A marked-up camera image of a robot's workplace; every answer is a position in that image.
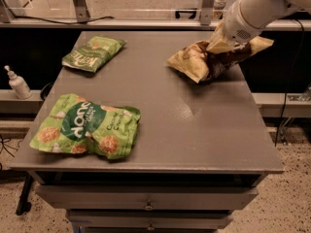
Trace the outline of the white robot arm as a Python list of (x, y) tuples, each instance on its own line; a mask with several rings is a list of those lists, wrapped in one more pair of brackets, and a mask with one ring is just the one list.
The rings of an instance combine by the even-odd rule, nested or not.
[(233, 50), (257, 37), (272, 21), (292, 15), (299, 9), (311, 11), (311, 0), (236, 0), (209, 39), (213, 54)]

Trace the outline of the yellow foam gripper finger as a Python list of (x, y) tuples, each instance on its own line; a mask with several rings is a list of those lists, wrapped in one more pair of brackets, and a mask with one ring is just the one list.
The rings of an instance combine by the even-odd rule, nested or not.
[(209, 39), (207, 51), (213, 54), (228, 52), (234, 49), (235, 42), (230, 40), (222, 32), (216, 32)]
[(217, 39), (221, 39), (222, 36), (224, 35), (223, 32), (223, 27), (224, 27), (224, 22), (221, 21), (218, 26), (216, 27), (214, 33), (213, 33), (213, 39), (217, 40)]

